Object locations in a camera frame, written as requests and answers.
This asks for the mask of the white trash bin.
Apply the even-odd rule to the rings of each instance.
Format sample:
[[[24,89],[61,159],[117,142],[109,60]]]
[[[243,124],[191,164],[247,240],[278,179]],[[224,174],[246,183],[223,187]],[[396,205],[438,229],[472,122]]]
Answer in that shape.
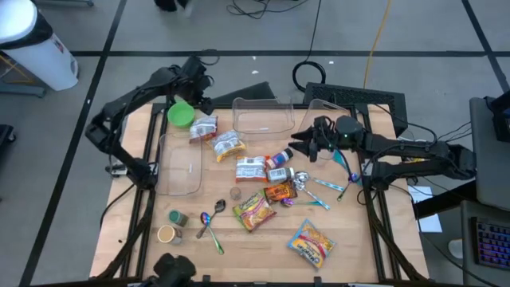
[[[76,58],[31,0],[0,0],[0,51],[55,91],[78,83]]]

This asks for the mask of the blue ramen packet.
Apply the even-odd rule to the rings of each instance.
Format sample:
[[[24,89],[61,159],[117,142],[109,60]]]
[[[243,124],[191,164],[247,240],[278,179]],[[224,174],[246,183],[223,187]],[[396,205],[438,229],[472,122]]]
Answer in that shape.
[[[319,231],[310,220],[305,219],[288,241],[287,247],[296,251],[315,269],[320,269],[336,246],[336,242]]]

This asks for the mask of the orange dark snack packet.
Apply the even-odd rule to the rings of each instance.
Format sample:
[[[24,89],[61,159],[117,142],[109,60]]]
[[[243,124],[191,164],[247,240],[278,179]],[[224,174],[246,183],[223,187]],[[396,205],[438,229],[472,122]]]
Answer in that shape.
[[[297,197],[297,193],[290,181],[279,183],[275,186],[266,187],[263,189],[263,191],[270,204],[279,202],[282,199],[294,199]]]

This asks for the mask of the lime chili shrimp ramen packet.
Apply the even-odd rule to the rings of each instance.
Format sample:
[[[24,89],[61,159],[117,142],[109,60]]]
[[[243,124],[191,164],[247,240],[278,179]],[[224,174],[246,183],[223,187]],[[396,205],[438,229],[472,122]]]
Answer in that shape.
[[[253,232],[277,214],[263,190],[253,193],[244,202],[237,204],[233,208],[233,213],[248,232]]]

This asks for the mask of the black triangular frame base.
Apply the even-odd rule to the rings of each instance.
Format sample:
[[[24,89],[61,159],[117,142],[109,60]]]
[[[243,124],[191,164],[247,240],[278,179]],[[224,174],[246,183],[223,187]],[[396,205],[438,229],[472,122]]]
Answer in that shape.
[[[244,100],[272,100],[276,97],[270,88],[269,82],[264,81],[216,97],[212,99],[212,103],[214,105],[231,105],[236,98],[242,98]]]

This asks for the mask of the tan lid jar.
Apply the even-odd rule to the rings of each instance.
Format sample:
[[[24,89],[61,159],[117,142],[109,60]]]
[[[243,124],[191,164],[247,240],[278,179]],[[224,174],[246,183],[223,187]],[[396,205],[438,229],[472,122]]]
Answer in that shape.
[[[182,242],[182,232],[173,226],[164,225],[158,229],[157,239],[161,243],[180,244]]]

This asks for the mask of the black perforated case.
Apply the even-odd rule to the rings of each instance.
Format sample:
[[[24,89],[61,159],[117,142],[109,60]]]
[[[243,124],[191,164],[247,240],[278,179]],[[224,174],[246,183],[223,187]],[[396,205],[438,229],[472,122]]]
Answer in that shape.
[[[385,104],[388,107],[388,112],[393,116],[394,134],[400,136],[408,128],[406,99],[403,93],[308,82],[303,102],[294,104],[294,107],[308,107],[314,99],[324,100],[347,110],[361,108],[360,112],[363,114],[364,120],[368,119],[367,107],[369,104]]]

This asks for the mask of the orange chicken ramen packet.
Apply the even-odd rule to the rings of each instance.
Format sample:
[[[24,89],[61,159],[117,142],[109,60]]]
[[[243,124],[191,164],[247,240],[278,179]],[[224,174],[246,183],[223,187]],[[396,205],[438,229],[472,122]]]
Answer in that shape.
[[[257,181],[268,182],[266,161],[268,156],[238,156],[236,158],[235,182]]]
[[[218,117],[204,116],[190,126],[190,143],[213,139],[218,131]]]

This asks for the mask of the green lid herb jar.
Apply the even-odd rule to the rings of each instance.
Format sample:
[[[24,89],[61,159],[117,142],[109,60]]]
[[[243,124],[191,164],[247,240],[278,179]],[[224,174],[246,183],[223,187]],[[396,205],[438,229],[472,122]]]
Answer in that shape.
[[[171,210],[168,217],[171,223],[180,227],[185,227],[189,220],[189,217],[179,210]]]

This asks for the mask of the person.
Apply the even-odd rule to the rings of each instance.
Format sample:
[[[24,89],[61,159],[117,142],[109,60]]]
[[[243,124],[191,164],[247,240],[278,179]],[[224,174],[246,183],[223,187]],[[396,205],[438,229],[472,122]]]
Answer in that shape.
[[[193,9],[192,0],[153,0],[154,4],[162,11],[168,13],[182,12],[188,18]]]

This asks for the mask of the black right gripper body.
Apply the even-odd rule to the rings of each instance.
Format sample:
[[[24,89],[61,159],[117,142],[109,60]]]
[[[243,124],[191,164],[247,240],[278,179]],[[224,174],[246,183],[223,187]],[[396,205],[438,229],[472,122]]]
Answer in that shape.
[[[313,120],[312,138],[309,143],[309,159],[311,162],[317,161],[322,150],[328,153],[324,155],[325,159],[332,159],[336,149],[335,131],[332,120],[327,116],[318,116]]]

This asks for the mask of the clear plastic bin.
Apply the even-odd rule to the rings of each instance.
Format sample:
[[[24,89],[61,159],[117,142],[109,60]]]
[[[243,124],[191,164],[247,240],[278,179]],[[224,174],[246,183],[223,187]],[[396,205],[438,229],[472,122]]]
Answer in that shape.
[[[308,110],[304,114],[304,118],[300,123],[298,131],[302,132],[308,129],[313,125],[314,119],[319,116],[327,116],[333,123],[335,123],[338,117],[349,115],[350,112],[345,108],[329,103],[325,100],[314,99],[310,102]]]
[[[202,143],[191,143],[187,132],[167,133],[159,139],[158,195],[186,196],[202,183]]]
[[[277,98],[238,97],[233,101],[232,112],[233,130],[245,141],[285,140],[295,127],[293,104]]]

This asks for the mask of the iridescent spoon green handle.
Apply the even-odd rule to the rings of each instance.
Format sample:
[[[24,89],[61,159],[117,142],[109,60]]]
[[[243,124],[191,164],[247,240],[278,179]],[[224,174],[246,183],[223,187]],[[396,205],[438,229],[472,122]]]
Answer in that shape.
[[[198,234],[198,237],[200,238],[201,236],[203,236],[203,234],[208,230],[210,232],[210,235],[211,235],[213,241],[214,241],[214,244],[216,246],[216,249],[217,249],[218,253],[220,255],[223,255],[225,253],[225,251],[223,250],[222,245],[219,242],[219,240],[217,239],[214,231],[210,227],[211,216],[209,214],[207,214],[206,212],[202,212],[200,214],[200,220],[201,220],[201,222],[203,224],[203,227],[201,228],[201,230],[200,230],[200,232]]]

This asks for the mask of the grey desk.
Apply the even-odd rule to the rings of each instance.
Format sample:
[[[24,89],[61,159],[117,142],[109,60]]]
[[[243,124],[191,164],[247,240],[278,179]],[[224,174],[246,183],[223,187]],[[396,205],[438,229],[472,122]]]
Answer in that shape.
[[[483,286],[480,279],[510,287],[510,269],[475,262],[475,226],[472,219],[510,229],[510,143],[496,138],[492,111],[483,98],[469,100],[473,151],[477,161],[476,202],[461,204],[463,282]]]

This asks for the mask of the yellow ramen packet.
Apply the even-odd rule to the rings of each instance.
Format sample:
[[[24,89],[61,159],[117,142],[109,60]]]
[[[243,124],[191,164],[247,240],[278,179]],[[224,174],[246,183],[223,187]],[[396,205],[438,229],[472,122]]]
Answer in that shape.
[[[246,150],[245,143],[238,132],[230,130],[211,139],[208,144],[214,150],[216,160],[220,163],[225,157]]]

